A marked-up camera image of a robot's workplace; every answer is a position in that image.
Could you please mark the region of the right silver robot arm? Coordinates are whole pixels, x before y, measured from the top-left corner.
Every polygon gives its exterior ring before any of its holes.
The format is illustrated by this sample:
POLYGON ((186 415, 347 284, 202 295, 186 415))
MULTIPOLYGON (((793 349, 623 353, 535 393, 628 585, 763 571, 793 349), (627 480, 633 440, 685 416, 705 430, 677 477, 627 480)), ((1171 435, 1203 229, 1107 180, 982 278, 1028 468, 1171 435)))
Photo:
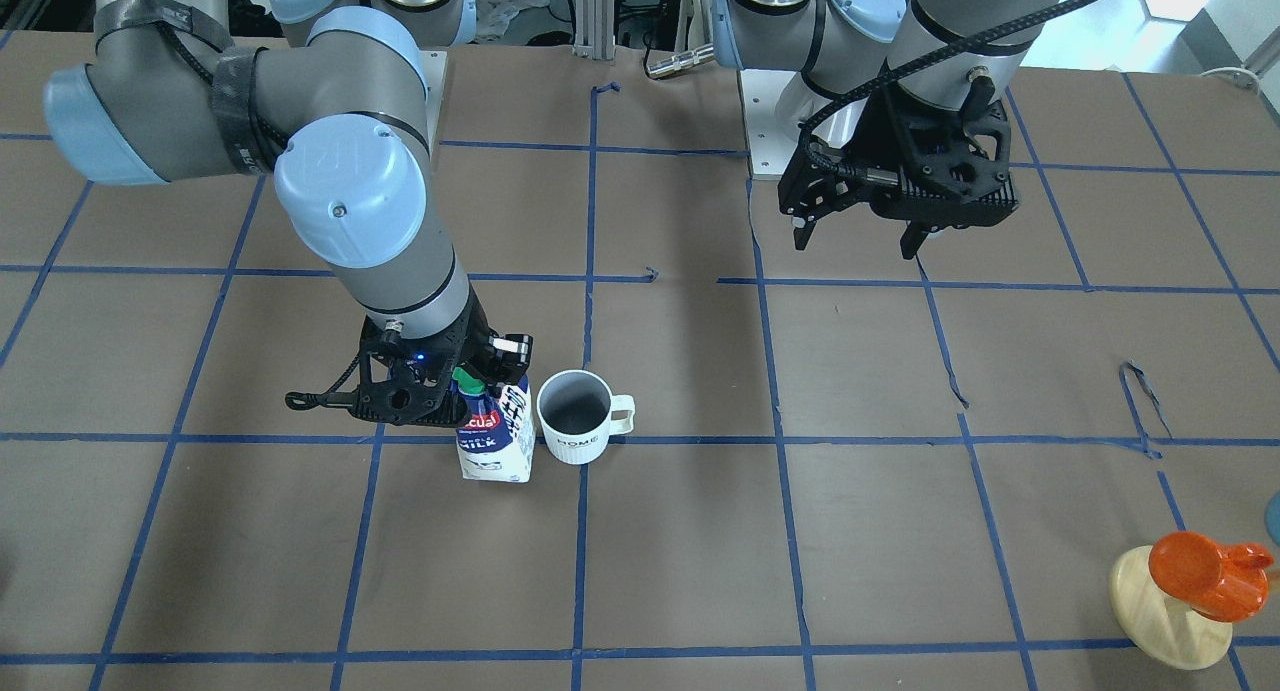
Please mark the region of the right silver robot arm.
POLYGON ((50 134, 102 186, 269 175, 365 314, 347 392, 291 409, 463 427, 526 380, 532 339, 486 321, 430 184, 422 52, 472 38, 474 0, 274 0, 288 49, 242 47, 229 0, 97 0, 95 59, 44 88, 50 134))

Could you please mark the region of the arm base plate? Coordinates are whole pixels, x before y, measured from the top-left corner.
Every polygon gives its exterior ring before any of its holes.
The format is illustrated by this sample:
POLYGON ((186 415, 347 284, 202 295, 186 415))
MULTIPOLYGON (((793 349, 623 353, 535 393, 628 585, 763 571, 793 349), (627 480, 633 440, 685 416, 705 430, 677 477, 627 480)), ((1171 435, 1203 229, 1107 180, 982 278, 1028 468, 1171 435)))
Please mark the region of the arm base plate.
POLYGON ((829 99, 799 70, 739 70, 742 122, 754 180, 780 180, 797 148, 799 127, 829 99))
POLYGON ((449 67, 448 52, 445 50, 420 50, 420 63, 425 77, 428 91, 425 99, 426 107, 426 139, 431 154, 438 148, 438 129, 443 100, 445 99, 445 81, 449 67))

